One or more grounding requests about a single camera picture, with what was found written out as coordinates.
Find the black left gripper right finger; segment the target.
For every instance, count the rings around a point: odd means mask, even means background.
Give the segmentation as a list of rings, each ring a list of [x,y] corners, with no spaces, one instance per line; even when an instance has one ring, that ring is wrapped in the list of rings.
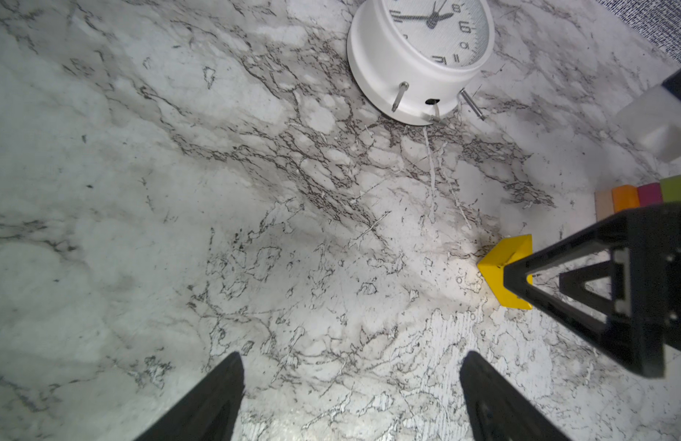
[[[467,353],[460,381],[474,439],[568,440],[478,352]]]

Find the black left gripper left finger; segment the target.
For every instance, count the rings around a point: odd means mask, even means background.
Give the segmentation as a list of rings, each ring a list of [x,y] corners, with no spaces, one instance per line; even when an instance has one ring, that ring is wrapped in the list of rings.
[[[244,367],[233,352],[137,440],[230,440],[243,393]]]

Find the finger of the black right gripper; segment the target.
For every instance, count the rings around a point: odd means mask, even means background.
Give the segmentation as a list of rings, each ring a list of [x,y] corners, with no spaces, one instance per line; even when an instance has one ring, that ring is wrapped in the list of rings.
[[[559,297],[527,280],[599,252],[608,259],[559,274]],[[503,282],[621,367],[662,378],[666,347],[681,352],[681,202],[616,213],[508,264]]]

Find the magenta cube block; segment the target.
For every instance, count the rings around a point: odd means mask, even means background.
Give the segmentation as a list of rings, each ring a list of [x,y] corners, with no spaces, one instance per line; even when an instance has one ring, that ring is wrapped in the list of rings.
[[[637,196],[640,207],[648,207],[664,202],[659,182],[642,185],[637,188]]]

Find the lime green cube block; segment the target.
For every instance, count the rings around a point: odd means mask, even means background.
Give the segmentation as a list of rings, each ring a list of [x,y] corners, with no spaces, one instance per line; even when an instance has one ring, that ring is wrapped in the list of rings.
[[[659,181],[663,202],[681,202],[681,175]]]

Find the yellow triangular block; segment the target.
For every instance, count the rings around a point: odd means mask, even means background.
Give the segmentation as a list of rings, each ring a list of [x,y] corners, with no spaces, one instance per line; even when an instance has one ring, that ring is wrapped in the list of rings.
[[[504,269],[533,253],[533,237],[530,234],[502,239],[479,262],[478,270],[489,285],[501,306],[529,311],[531,304],[507,290],[504,286]]]

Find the orange rectangular block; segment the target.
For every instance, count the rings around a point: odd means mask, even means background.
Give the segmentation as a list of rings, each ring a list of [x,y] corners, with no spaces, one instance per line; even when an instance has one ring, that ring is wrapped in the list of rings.
[[[612,189],[612,204],[614,213],[639,208],[638,188],[632,185],[615,187]]]

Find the natural wood rectangular block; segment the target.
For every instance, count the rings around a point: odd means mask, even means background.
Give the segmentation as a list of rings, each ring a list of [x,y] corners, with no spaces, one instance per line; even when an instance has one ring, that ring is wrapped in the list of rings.
[[[610,189],[595,192],[594,203],[597,222],[614,215],[613,196]]]

